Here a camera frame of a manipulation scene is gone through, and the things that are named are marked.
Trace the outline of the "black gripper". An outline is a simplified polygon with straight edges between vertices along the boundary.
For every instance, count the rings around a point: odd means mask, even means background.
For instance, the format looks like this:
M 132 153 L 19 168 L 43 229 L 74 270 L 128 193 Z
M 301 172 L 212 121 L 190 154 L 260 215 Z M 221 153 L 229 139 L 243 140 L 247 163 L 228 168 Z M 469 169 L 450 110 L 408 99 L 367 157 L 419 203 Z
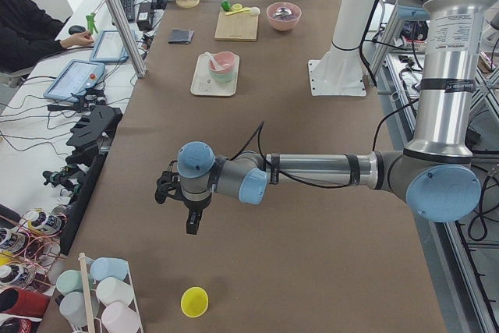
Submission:
M 190 200 L 182 192 L 179 173 L 172 171 L 176 162 L 176 160 L 171 161 L 167 169 L 157 179 L 154 199 L 158 204 L 164 204 L 168 198 L 182 201 L 189 210 L 186 219 L 186 232 L 190 235 L 196 235 L 202 219 L 203 200 Z

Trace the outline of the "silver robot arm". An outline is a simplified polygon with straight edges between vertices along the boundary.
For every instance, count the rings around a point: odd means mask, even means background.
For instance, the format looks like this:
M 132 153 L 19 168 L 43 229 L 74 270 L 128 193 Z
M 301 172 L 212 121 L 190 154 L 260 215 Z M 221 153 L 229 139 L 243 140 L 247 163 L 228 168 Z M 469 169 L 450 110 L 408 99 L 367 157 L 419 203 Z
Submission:
M 205 143 L 190 142 L 157 180 L 156 201 L 183 202 L 189 234 L 197 233 L 213 194 L 258 204 L 269 185 L 287 180 L 323 189 L 364 185 L 388 191 L 429 221 L 466 216 L 483 194 L 470 168 L 465 135 L 484 13 L 496 1 L 399 0 L 403 6 L 421 6 L 430 19 L 416 128 L 402 151 L 319 155 L 241 150 L 227 158 Z

